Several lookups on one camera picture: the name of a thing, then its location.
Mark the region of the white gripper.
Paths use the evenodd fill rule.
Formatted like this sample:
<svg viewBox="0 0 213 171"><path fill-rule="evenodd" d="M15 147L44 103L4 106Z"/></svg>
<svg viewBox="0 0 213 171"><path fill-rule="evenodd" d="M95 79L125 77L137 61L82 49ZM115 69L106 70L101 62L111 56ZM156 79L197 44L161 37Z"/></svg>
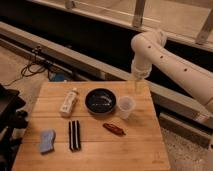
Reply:
<svg viewBox="0 0 213 171"><path fill-rule="evenodd" d="M131 64L131 76L129 80L134 85L134 91L136 94L142 93L142 79L147 78L152 70L152 64L150 62L137 62L136 60L132 61Z"/></svg>

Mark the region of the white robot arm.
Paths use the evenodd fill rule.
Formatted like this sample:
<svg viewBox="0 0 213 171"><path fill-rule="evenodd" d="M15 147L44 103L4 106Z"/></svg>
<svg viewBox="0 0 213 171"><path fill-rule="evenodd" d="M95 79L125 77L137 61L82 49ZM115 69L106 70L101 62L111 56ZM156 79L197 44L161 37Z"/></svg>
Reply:
<svg viewBox="0 0 213 171"><path fill-rule="evenodd" d="M137 81L147 78L155 65L213 115L213 73L166 50L166 40L162 30L140 33L132 38L133 78Z"/></svg>

